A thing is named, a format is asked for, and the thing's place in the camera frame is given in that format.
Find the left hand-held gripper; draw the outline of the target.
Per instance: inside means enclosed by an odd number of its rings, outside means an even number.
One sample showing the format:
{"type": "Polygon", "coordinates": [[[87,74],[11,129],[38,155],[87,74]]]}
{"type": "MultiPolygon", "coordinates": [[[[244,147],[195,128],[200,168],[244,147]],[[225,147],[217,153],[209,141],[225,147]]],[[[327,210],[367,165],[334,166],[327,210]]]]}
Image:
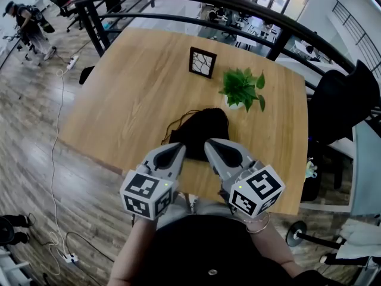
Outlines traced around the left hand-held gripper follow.
{"type": "Polygon", "coordinates": [[[124,209],[139,217],[155,220],[173,202],[186,146],[162,145],[143,159],[144,166],[128,171],[120,188],[124,209]]]}

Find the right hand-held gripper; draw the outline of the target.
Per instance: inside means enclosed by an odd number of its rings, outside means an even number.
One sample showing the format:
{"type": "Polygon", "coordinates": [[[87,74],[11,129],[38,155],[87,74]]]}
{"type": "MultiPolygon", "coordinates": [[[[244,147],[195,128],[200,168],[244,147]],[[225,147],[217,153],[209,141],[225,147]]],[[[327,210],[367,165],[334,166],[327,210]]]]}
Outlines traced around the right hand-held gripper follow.
{"type": "Polygon", "coordinates": [[[248,150],[237,142],[208,139],[204,151],[215,174],[225,180],[220,190],[223,200],[250,218],[265,212],[285,190],[275,170],[270,165],[253,161],[248,150]],[[233,175],[239,167],[243,169],[233,175]]]}

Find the black drawstring bag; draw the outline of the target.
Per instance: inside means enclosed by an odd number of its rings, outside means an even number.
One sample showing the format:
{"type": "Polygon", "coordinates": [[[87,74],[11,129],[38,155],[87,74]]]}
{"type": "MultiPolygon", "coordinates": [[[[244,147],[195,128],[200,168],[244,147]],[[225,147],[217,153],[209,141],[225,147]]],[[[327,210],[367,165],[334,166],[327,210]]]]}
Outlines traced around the black drawstring bag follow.
{"type": "Polygon", "coordinates": [[[211,138],[229,139],[229,120],[220,108],[188,111],[167,126],[161,143],[182,143],[186,158],[207,161],[204,143],[211,138]]]}

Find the person's right forearm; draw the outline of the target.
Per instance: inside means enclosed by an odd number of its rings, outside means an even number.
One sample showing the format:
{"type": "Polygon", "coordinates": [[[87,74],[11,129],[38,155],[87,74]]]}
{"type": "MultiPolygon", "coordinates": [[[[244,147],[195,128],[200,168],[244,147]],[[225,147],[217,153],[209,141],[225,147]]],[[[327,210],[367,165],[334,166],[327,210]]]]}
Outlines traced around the person's right forearm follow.
{"type": "Polygon", "coordinates": [[[304,269],[295,262],[289,246],[271,223],[267,212],[255,219],[246,218],[243,222],[252,242],[263,257],[276,262],[292,278],[303,273],[304,269]]]}

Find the person's left forearm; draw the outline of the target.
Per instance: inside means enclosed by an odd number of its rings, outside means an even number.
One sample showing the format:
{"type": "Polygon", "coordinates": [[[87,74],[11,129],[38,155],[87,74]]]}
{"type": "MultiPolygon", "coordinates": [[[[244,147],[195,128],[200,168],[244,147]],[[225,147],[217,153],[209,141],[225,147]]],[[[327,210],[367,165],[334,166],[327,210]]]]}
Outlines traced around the person's left forearm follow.
{"type": "Polygon", "coordinates": [[[131,286],[157,229],[157,220],[140,218],[134,222],[128,239],[119,252],[107,286],[131,286]]]}

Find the person's grey shorts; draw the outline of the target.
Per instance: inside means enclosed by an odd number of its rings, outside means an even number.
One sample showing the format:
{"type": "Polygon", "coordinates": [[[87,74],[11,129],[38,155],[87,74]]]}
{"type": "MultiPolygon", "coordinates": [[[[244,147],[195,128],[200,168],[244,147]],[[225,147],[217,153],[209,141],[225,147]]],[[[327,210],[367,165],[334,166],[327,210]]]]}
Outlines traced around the person's grey shorts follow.
{"type": "Polygon", "coordinates": [[[221,216],[242,222],[240,218],[232,214],[226,204],[206,200],[204,198],[196,198],[192,210],[186,200],[181,195],[177,194],[174,197],[174,201],[166,208],[165,213],[159,217],[157,229],[187,216],[198,217],[201,215],[221,216]]]}

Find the green plant in white pot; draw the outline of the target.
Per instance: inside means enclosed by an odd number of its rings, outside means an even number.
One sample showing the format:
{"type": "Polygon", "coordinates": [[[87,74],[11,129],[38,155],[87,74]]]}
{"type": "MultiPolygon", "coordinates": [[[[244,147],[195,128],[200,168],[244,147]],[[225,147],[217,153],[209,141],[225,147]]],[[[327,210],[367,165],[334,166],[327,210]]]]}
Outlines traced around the green plant in white pot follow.
{"type": "Polygon", "coordinates": [[[245,70],[236,68],[229,69],[223,73],[223,88],[219,91],[226,97],[226,103],[229,108],[234,105],[245,107],[248,112],[254,101],[260,103],[260,109],[264,112],[266,100],[264,96],[258,93],[265,87],[266,79],[263,71],[259,76],[254,76],[250,68],[245,70]]]}

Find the person's black shirt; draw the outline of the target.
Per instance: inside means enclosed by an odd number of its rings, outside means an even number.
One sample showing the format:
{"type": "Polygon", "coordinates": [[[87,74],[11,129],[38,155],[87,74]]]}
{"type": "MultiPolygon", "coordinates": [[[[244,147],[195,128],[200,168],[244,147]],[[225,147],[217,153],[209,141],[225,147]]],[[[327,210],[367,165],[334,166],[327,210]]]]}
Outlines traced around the person's black shirt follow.
{"type": "Polygon", "coordinates": [[[314,270],[291,277],[260,255],[245,225],[189,215],[155,232],[133,286],[343,286],[314,270]]]}

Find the black wheeled stand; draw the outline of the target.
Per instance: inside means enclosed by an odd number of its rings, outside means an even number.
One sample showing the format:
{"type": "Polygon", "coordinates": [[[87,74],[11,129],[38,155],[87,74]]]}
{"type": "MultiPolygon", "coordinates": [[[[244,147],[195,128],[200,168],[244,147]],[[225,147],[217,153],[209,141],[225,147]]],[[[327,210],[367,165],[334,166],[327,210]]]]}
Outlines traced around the black wheeled stand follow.
{"type": "Polygon", "coordinates": [[[300,245],[303,240],[336,250],[338,250],[340,246],[344,245],[346,242],[346,240],[342,237],[338,237],[336,241],[328,241],[308,235],[306,223],[302,220],[299,220],[289,227],[285,241],[288,246],[296,247],[300,245]]]}

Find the black rounded pad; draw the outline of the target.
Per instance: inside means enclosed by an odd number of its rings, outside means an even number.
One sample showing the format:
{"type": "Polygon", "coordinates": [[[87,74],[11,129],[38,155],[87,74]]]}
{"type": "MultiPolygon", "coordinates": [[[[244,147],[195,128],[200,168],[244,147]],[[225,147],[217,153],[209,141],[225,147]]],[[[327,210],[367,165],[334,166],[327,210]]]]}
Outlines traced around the black rounded pad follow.
{"type": "Polygon", "coordinates": [[[86,67],[82,70],[79,78],[79,84],[83,85],[86,82],[86,79],[89,77],[90,73],[94,69],[94,66],[86,67]]]}

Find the black mesh office chair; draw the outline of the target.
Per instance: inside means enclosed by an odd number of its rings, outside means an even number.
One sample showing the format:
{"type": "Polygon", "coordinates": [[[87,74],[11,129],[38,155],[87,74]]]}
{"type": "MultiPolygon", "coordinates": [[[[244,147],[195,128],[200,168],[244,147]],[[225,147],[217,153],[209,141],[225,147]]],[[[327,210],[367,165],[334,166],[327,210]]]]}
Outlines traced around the black mesh office chair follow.
{"type": "Polygon", "coordinates": [[[335,189],[341,187],[344,155],[329,145],[352,138],[352,128],[370,116],[379,103],[379,84],[360,60],[348,75],[329,70],[321,77],[308,101],[307,157],[317,167],[317,176],[305,180],[302,202],[318,197],[324,172],[333,174],[335,189]]]}

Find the pale grey table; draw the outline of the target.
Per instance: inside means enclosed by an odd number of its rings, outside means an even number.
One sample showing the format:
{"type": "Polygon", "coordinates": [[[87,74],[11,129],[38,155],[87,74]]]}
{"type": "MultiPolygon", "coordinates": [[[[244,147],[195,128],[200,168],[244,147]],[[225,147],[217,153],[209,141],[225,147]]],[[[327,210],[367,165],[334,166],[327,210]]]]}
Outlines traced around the pale grey table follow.
{"type": "Polygon", "coordinates": [[[329,147],[353,159],[347,205],[301,203],[301,209],[356,215],[381,214],[381,137],[362,121],[352,128],[353,140],[342,138],[329,147]]]}

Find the white cloth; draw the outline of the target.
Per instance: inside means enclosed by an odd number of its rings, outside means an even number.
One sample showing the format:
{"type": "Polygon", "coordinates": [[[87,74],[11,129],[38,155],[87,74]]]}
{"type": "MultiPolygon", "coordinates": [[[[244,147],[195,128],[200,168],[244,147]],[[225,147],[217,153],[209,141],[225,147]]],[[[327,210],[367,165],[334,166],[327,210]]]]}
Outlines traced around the white cloth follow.
{"type": "Polygon", "coordinates": [[[347,219],[339,235],[345,243],[338,249],[337,259],[381,257],[381,225],[347,219]]]}

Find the black picture frame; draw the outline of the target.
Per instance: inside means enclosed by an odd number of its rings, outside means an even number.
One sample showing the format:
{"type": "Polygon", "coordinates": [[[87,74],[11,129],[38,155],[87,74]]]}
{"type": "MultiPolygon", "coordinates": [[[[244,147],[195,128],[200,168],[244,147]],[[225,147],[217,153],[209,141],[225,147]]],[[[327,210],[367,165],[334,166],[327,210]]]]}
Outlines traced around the black picture frame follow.
{"type": "Polygon", "coordinates": [[[189,71],[210,79],[217,55],[199,48],[190,47],[189,71]]]}

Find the black wall railing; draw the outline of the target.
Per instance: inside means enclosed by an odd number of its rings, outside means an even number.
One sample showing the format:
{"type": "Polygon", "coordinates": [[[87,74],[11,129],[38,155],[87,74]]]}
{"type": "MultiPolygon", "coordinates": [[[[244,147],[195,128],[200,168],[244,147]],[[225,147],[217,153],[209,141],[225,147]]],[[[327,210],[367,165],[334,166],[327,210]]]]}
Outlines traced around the black wall railing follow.
{"type": "Polygon", "coordinates": [[[367,32],[348,9],[338,0],[332,9],[332,13],[342,24],[354,41],[354,46],[365,59],[368,68],[376,79],[381,79],[381,53],[376,48],[367,32]]]}

